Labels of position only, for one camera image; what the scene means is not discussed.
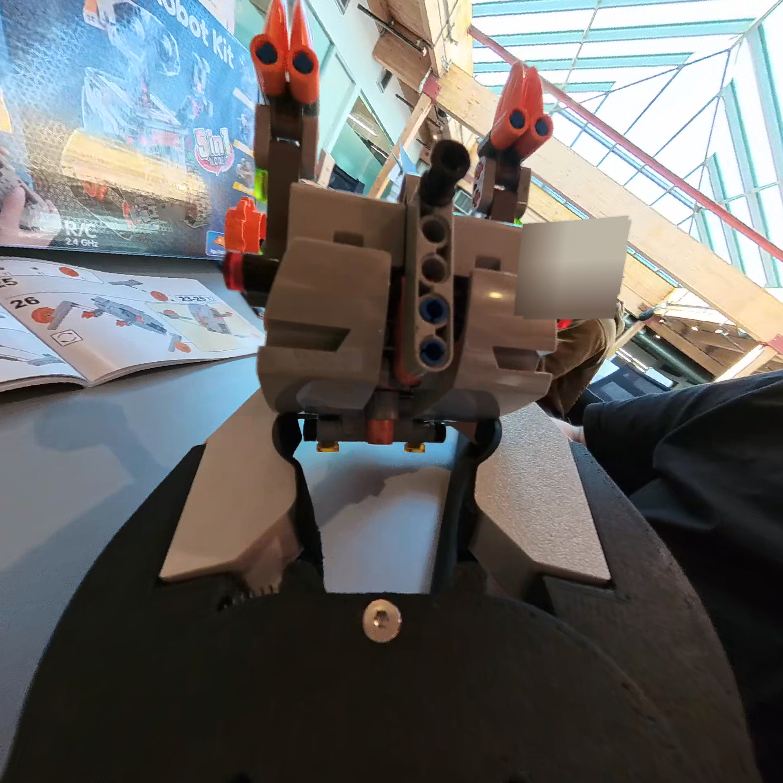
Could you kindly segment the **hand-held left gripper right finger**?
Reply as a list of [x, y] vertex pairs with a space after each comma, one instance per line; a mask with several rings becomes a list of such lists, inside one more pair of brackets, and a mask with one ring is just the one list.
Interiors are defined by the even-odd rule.
[[543, 410], [455, 426], [430, 591], [474, 578], [504, 597], [525, 597], [546, 577], [609, 586], [570, 442]]

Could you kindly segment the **grey orange building-block robot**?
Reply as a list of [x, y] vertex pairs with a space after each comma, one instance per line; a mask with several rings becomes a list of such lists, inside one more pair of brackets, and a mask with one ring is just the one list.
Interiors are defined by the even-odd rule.
[[250, 199], [228, 210], [226, 286], [261, 310], [261, 392], [304, 420], [319, 451], [343, 442], [422, 452], [445, 426], [497, 420], [547, 394], [542, 355], [557, 322], [515, 314], [530, 171], [527, 142], [551, 134], [535, 69], [503, 98], [475, 168], [475, 208], [453, 201], [471, 154], [438, 141], [397, 202], [316, 184], [319, 60], [302, 2], [270, 2], [250, 44], [262, 102], [252, 157], [265, 175], [266, 234]]

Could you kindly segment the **blue toy kit box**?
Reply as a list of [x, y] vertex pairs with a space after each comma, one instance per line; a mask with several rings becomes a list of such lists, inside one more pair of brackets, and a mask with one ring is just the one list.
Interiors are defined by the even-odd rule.
[[2, 247], [220, 259], [252, 194], [240, 2], [2, 1]]

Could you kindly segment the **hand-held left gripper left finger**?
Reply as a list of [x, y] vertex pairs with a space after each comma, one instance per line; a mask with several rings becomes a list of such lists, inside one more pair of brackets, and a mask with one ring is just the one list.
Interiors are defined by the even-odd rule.
[[303, 469], [296, 414], [279, 415], [261, 391], [206, 441], [160, 579], [227, 574], [252, 593], [279, 591], [302, 558], [323, 579], [323, 549]]

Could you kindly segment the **white instruction booklet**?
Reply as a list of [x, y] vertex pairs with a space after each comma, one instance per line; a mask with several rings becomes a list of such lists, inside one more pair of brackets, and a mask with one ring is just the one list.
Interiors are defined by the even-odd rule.
[[145, 369], [253, 356], [265, 344], [202, 283], [1, 259], [1, 390], [94, 387]]

